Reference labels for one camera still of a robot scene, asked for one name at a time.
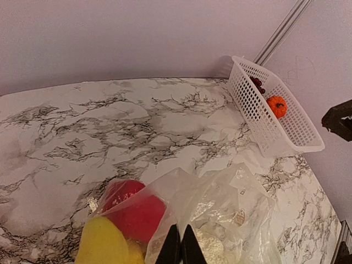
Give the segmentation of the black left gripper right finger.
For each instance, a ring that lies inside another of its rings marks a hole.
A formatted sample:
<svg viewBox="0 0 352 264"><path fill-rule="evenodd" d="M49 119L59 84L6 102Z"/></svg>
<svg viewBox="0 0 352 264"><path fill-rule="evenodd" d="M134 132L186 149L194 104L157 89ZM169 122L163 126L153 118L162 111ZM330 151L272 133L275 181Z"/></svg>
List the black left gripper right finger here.
<svg viewBox="0 0 352 264"><path fill-rule="evenodd" d="M206 264L191 225L187 225L181 242L181 257L184 264Z"/></svg>

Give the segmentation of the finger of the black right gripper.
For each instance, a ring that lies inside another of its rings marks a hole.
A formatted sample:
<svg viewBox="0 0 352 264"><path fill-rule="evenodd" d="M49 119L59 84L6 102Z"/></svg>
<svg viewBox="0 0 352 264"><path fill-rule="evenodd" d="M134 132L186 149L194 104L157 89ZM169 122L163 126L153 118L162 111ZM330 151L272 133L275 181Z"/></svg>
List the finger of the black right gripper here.
<svg viewBox="0 0 352 264"><path fill-rule="evenodd" d="M321 123L329 132L351 142L351 100L330 108Z"/></svg>

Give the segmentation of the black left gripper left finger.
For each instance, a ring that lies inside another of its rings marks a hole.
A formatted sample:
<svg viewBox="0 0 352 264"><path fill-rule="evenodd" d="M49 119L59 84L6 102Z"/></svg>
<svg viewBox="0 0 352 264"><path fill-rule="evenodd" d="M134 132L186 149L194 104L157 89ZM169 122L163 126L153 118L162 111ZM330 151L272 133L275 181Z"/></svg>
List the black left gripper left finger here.
<svg viewBox="0 0 352 264"><path fill-rule="evenodd" d="M181 239L176 224L171 225L155 264L179 264Z"/></svg>

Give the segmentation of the fake white cauliflower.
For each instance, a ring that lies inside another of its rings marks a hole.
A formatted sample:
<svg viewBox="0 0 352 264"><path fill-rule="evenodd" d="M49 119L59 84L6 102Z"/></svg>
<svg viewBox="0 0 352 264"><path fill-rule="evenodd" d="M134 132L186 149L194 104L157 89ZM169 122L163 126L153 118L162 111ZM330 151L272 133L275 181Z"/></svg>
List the fake white cauliflower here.
<svg viewBox="0 0 352 264"><path fill-rule="evenodd" d="M239 263L240 251L235 242L220 239L209 232L194 229L199 247L207 263Z"/></svg>

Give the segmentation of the clear zip top bag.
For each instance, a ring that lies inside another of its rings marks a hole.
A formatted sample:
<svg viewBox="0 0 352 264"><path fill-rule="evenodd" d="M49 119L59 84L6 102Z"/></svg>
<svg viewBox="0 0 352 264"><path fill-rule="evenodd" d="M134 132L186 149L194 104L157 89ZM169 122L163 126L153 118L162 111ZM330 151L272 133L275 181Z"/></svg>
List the clear zip top bag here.
<svg viewBox="0 0 352 264"><path fill-rule="evenodd" d="M105 217L101 197L95 216ZM180 239L187 225L235 242L239 263L281 263L271 232L274 201L248 167L234 164L210 170L202 176L176 168L145 186L143 191L157 196L166 205L158 228L148 244L140 243L146 263L155 263L171 225L176 224Z"/></svg>

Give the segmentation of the fake orange pumpkin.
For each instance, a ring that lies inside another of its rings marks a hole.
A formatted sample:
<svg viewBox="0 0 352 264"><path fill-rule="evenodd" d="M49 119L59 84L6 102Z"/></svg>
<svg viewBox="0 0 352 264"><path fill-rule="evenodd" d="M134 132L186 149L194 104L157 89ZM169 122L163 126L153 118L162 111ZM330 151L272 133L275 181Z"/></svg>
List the fake orange pumpkin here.
<svg viewBox="0 0 352 264"><path fill-rule="evenodd" d="M280 119L286 115L288 106L283 97L272 96L269 97L266 102L277 119Z"/></svg>

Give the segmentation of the fake red grapes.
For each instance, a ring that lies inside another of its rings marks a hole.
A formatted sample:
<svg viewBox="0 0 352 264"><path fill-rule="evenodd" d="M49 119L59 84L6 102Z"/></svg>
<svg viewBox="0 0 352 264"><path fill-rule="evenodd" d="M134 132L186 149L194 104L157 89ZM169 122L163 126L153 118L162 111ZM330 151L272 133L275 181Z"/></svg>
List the fake red grapes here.
<svg viewBox="0 0 352 264"><path fill-rule="evenodd" d="M251 81L255 84L260 94L265 94L266 90L262 87L262 82L259 78L255 78L253 76L250 77Z"/></svg>

